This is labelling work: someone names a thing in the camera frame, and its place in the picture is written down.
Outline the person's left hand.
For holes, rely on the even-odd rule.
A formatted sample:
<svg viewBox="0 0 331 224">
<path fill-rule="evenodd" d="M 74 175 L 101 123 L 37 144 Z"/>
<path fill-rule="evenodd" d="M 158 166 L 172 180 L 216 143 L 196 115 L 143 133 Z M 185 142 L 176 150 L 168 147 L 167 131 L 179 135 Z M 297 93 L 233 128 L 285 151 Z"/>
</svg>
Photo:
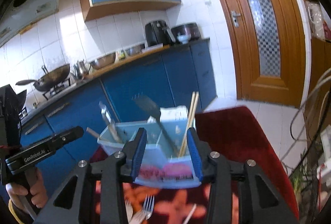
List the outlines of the person's left hand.
<svg viewBox="0 0 331 224">
<path fill-rule="evenodd" d="M 6 184 L 6 191 L 13 204 L 25 213 L 28 213 L 28 211 L 21 203 L 19 196 L 27 196 L 30 193 L 32 195 L 31 202 L 37 208 L 43 208 L 48 202 L 47 191 L 44 187 L 42 173 L 39 169 L 36 169 L 36 178 L 37 180 L 30 190 L 27 190 L 17 183 Z"/>
</svg>

